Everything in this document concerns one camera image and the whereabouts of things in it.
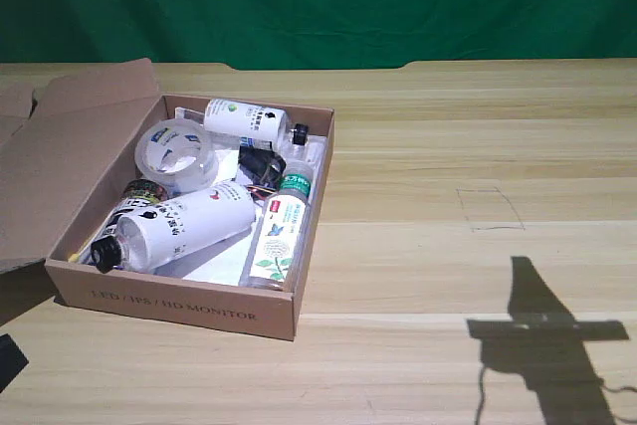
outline clear plastic bottle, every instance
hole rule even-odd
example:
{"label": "clear plastic bottle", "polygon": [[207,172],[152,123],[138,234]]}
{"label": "clear plastic bottle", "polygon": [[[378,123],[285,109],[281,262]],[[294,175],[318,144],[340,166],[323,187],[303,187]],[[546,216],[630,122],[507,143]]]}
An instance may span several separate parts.
{"label": "clear plastic bottle", "polygon": [[314,179],[314,170],[305,159],[307,137],[307,127],[297,124],[281,188],[264,204],[239,286],[276,291],[293,286]]}

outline bottle nozzle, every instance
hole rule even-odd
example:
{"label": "bottle nozzle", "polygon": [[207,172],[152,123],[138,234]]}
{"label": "bottle nozzle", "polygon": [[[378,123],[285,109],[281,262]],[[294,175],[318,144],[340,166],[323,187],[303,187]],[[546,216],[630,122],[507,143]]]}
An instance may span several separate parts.
{"label": "bottle nozzle", "polygon": [[292,144],[304,146],[308,142],[308,132],[310,129],[306,124],[297,123],[292,128]]}
{"label": "bottle nozzle", "polygon": [[91,259],[101,273],[121,264],[121,247],[114,236],[106,236],[91,243]]}

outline wooden table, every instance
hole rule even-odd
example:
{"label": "wooden table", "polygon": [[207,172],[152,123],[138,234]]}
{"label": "wooden table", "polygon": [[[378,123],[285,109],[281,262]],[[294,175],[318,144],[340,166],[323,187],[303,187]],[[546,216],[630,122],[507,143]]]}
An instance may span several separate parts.
{"label": "wooden table", "polygon": [[[4,65],[0,87],[85,67]],[[336,109],[298,338],[27,311],[51,286],[5,275],[0,332],[31,363],[0,423],[637,420],[637,60],[156,70]]]}

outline green screen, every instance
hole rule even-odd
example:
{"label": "green screen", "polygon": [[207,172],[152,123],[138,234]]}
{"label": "green screen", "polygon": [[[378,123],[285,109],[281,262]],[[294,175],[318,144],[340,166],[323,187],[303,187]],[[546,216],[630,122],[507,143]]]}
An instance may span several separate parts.
{"label": "green screen", "polygon": [[414,60],[637,57],[637,0],[0,0],[0,62],[224,62],[237,69]]}

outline open cardboard box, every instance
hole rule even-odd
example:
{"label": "open cardboard box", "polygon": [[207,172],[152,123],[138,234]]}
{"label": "open cardboard box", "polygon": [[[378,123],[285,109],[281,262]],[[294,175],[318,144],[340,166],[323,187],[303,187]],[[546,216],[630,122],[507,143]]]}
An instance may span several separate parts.
{"label": "open cardboard box", "polygon": [[327,138],[301,269],[292,291],[222,286],[126,271],[102,274],[67,262],[138,176],[133,153],[153,124],[178,106],[204,111],[209,98],[162,95],[148,59],[47,86],[29,119],[24,86],[0,97],[0,270],[46,260],[71,307],[292,340],[301,310],[333,145],[333,110],[282,106],[293,122]]}

